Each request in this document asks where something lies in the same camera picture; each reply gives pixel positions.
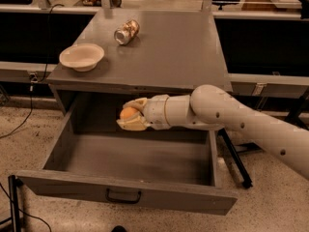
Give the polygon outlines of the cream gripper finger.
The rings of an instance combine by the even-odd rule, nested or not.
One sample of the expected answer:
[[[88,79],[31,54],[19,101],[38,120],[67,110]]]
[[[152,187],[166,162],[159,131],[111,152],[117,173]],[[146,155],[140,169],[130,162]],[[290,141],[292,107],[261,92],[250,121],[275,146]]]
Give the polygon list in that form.
[[[148,122],[140,112],[125,119],[118,119],[117,124],[125,131],[144,131],[148,127]]]
[[[123,108],[133,107],[142,112],[147,103],[147,100],[147,98],[139,98],[136,100],[128,101],[123,105]]]

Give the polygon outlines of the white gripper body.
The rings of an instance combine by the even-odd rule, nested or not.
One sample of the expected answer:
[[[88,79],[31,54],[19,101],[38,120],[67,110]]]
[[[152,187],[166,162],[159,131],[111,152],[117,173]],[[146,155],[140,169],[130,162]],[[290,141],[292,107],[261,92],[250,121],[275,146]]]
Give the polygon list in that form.
[[[159,95],[147,99],[146,101],[143,108],[143,115],[148,125],[154,130],[160,131],[171,128],[165,115],[165,104],[168,98],[168,95]]]

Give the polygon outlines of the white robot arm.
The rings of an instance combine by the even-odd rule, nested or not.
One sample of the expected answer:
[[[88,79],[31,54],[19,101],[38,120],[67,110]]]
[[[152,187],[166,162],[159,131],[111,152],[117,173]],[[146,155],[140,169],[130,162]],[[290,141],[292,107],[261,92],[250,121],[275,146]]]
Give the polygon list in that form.
[[[227,128],[241,133],[309,179],[308,130],[256,111],[212,85],[199,86],[189,95],[157,95],[128,101],[117,124],[125,131]]]

